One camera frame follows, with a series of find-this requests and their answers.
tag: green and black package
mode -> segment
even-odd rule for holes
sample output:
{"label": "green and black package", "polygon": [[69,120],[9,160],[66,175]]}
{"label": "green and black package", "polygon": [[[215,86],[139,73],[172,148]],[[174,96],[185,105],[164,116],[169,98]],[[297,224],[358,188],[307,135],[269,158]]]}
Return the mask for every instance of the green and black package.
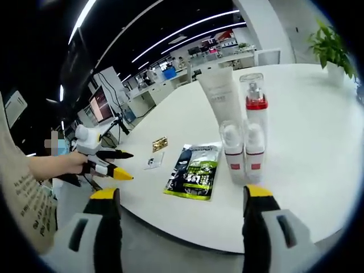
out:
{"label": "green and black package", "polygon": [[185,144],[164,193],[209,200],[221,151],[221,142]]}

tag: round table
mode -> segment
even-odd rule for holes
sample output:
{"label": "round table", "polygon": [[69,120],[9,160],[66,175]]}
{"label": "round table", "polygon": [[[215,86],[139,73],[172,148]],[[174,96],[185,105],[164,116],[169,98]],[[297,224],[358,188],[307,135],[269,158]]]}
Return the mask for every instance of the round table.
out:
{"label": "round table", "polygon": [[[307,225],[313,242],[342,228],[361,188],[363,109],[355,84],[331,86],[319,65],[268,65],[233,72],[264,75],[269,101],[268,150],[262,182],[282,209]],[[244,95],[239,91],[242,110]],[[147,169],[152,142],[168,138],[162,166]],[[244,253],[243,188],[231,181],[220,157],[210,201],[165,195],[163,189],[184,144],[220,141],[218,124],[198,82],[173,91],[130,133],[120,148],[133,158],[116,165],[132,181],[97,179],[119,187],[121,205],[150,225],[211,249]]]}

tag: green plant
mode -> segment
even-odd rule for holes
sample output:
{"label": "green plant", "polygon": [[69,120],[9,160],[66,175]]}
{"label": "green plant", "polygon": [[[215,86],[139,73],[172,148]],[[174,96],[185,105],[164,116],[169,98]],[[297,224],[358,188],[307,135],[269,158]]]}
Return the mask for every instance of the green plant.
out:
{"label": "green plant", "polygon": [[239,48],[245,48],[247,46],[248,46],[247,43],[239,43]]}
{"label": "green plant", "polygon": [[356,76],[355,69],[348,58],[348,50],[339,34],[335,32],[333,27],[326,26],[320,20],[317,20],[317,23],[320,28],[316,33],[310,34],[308,41],[312,44],[310,49],[320,59],[321,67],[325,68],[327,62],[330,61],[339,67],[343,67],[350,78],[353,75]]}

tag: beige shirt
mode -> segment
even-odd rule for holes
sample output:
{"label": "beige shirt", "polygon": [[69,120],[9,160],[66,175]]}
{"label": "beige shirt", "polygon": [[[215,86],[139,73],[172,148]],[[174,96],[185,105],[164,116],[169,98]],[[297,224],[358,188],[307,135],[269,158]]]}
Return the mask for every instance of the beige shirt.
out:
{"label": "beige shirt", "polygon": [[0,93],[0,189],[9,211],[25,237],[42,254],[53,244],[56,231],[56,202],[28,168],[28,161],[15,146],[7,125]]}

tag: gold card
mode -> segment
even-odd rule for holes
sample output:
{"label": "gold card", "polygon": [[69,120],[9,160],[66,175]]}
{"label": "gold card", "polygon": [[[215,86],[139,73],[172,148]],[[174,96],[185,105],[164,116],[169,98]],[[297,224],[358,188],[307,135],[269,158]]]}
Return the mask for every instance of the gold card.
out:
{"label": "gold card", "polygon": [[157,152],[160,149],[168,146],[168,140],[166,137],[162,137],[153,142],[153,152]]}

